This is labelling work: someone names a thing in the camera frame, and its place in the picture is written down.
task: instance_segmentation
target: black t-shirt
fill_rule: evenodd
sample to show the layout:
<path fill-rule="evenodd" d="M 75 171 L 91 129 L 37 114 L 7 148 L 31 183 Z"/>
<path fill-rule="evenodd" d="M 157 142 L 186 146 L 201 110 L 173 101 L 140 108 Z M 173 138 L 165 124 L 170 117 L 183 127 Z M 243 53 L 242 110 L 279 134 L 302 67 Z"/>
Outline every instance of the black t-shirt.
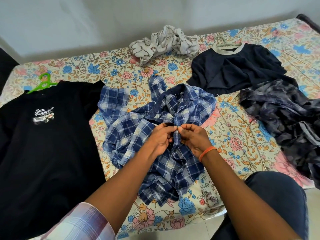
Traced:
<path fill-rule="evenodd" d="M 243 43 L 234 51 L 213 48 L 192 61 L 192 77 L 187 81 L 190 86 L 218 95 L 276 79 L 298 86 L 295 79 L 285 75 L 281 62 L 261 45 Z"/>
<path fill-rule="evenodd" d="M 88 121 L 104 83 L 61 81 L 0 108 L 0 235 L 50 230 L 105 182 Z"/>

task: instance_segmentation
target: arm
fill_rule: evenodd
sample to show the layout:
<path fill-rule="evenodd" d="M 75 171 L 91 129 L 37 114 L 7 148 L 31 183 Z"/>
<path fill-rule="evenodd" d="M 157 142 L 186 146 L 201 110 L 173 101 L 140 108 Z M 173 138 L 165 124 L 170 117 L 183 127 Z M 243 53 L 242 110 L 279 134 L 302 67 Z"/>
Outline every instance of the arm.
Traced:
<path fill-rule="evenodd" d="M 206 130 L 193 124 L 178 128 L 181 142 L 199 158 L 212 146 Z M 240 239 L 301 239 L 288 223 L 252 191 L 224 161 L 217 150 L 202 158 L 212 182 L 217 188 Z"/>
<path fill-rule="evenodd" d="M 172 142 L 171 133 L 176 129 L 164 123 L 155 127 L 135 156 L 85 201 L 106 217 L 115 233 L 125 221 L 150 166 Z"/>

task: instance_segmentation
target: leg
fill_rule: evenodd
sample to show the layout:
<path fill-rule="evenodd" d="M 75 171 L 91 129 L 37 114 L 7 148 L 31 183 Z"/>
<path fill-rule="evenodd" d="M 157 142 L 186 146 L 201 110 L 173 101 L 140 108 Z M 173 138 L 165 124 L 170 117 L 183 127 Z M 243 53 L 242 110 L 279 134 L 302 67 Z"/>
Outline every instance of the leg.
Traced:
<path fill-rule="evenodd" d="M 303 239 L 308 239 L 308 209 L 304 190 L 289 176 L 272 171 L 256 172 L 245 181 Z M 213 239 L 238 239 L 226 214 Z"/>

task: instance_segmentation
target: green plastic hanger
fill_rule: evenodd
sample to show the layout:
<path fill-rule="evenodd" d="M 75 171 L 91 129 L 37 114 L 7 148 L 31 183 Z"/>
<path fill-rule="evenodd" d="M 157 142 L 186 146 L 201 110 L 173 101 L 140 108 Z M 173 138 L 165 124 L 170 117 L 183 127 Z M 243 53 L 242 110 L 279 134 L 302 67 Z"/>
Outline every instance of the green plastic hanger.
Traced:
<path fill-rule="evenodd" d="M 31 91 L 27 92 L 27 94 L 29 93 L 32 93 L 34 91 L 37 91 L 37 90 L 42 90 L 42 89 L 45 89 L 45 88 L 48 88 L 52 85 L 57 85 L 58 83 L 56 82 L 51 82 L 51 79 L 50 79 L 50 74 L 49 73 L 43 73 L 39 76 L 39 79 L 41 80 L 43 76 L 47 76 L 47 80 L 46 81 L 43 81 L 41 82 L 35 89 L 32 89 Z"/>

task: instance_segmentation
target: mattress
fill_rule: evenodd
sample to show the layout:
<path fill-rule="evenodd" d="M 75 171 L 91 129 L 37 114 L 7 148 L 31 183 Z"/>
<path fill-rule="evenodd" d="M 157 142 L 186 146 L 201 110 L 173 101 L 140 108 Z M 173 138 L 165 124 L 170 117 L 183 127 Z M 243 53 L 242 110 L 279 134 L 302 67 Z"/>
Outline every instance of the mattress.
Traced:
<path fill-rule="evenodd" d="M 226 32 L 200 35 L 200 51 L 210 49 L 216 43 L 246 42 L 268 48 L 287 70 L 287 75 L 298 81 L 299 89 L 309 98 L 320 98 L 320 35 L 298 19 L 234 29 Z M 155 57 L 144 67 L 121 48 L 82 56 L 44 60 L 15 67 L 0 97 L 0 106 L 18 97 L 23 90 L 35 88 L 38 76 L 51 74 L 53 82 L 102 80 L 109 87 L 130 89 L 128 111 L 151 101 L 148 79 L 162 76 L 168 88 L 185 83 L 191 76 L 192 58 L 167 52 Z M 286 161 L 280 147 L 259 122 L 248 116 L 239 106 L 238 92 L 217 98 L 217 106 L 211 117 L 202 125 L 212 144 L 241 179 L 257 171 L 271 170 L 285 173 L 303 188 L 313 188 L 313 181 L 303 177 Z M 117 173 L 102 143 L 106 136 L 106 124 L 97 111 L 89 124 L 97 143 L 106 180 Z M 178 229 L 190 223 L 219 216 L 226 212 L 221 198 L 205 171 L 188 192 L 174 202 L 168 200 L 160 207 L 156 201 L 145 205 L 137 197 L 117 237 L 145 231 Z"/>

